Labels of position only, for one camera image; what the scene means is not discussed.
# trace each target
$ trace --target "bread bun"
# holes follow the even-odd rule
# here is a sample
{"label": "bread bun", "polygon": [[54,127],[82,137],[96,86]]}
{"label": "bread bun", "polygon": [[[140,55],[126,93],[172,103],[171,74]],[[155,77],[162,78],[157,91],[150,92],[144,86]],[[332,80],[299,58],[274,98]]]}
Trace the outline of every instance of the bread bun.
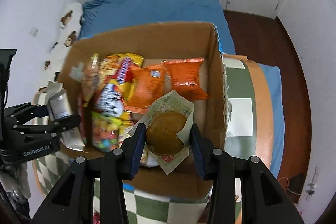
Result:
{"label": "bread bun", "polygon": [[178,112],[164,112],[157,115],[146,131],[146,144],[149,150],[158,156],[172,156],[183,148],[183,142],[176,136],[187,121],[187,117]]}

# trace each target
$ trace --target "metal screw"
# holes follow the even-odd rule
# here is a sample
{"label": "metal screw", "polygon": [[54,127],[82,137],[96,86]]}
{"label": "metal screw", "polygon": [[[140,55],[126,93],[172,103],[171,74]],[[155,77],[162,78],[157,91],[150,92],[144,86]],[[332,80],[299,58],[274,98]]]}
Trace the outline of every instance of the metal screw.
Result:
{"label": "metal screw", "polygon": [[113,154],[115,155],[120,155],[123,153],[123,150],[121,148],[116,148],[115,150],[113,150]]}
{"label": "metal screw", "polygon": [[212,150],[212,153],[214,153],[215,155],[221,155],[223,151],[221,149],[215,148],[214,150]]}
{"label": "metal screw", "polygon": [[76,158],[76,162],[77,162],[78,164],[81,164],[81,163],[83,163],[84,161],[85,161],[85,158],[84,158],[83,156],[79,156],[79,157]]}
{"label": "metal screw", "polygon": [[251,160],[251,162],[253,162],[254,164],[257,164],[257,163],[260,161],[260,159],[259,159],[257,156],[252,156],[252,157],[250,158],[250,160]]}

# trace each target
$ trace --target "blue bed sheet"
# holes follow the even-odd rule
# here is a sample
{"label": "blue bed sheet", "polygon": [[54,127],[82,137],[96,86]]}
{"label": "blue bed sheet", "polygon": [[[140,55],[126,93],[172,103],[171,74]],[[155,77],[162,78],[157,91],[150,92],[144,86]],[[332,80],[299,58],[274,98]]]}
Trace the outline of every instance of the blue bed sheet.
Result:
{"label": "blue bed sheet", "polygon": [[[222,52],[235,54],[219,0],[91,0],[83,5],[79,38],[88,38],[113,29],[164,21],[206,21],[217,26]],[[274,143],[271,172],[277,177],[284,149],[285,122],[278,67],[260,64],[271,94],[274,120]]]}

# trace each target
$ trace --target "dark brown floor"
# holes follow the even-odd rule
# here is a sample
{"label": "dark brown floor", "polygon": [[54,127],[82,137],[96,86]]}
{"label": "dark brown floor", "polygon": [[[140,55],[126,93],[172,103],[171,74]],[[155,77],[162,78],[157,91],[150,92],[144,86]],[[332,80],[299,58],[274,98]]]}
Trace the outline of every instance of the dark brown floor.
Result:
{"label": "dark brown floor", "polygon": [[[270,66],[278,66],[282,80],[285,144],[278,178],[306,177],[311,145],[308,91],[293,44],[277,20],[225,11],[236,54]],[[285,188],[287,180],[282,180]],[[297,202],[298,196],[290,194]]]}

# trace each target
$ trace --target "barcode label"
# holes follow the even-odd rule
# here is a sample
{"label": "barcode label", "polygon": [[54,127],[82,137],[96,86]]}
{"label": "barcode label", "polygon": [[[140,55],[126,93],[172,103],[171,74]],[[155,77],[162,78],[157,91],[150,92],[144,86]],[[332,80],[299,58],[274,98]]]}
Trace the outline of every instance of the barcode label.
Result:
{"label": "barcode label", "polygon": [[160,72],[157,70],[151,70],[151,76],[160,78]]}

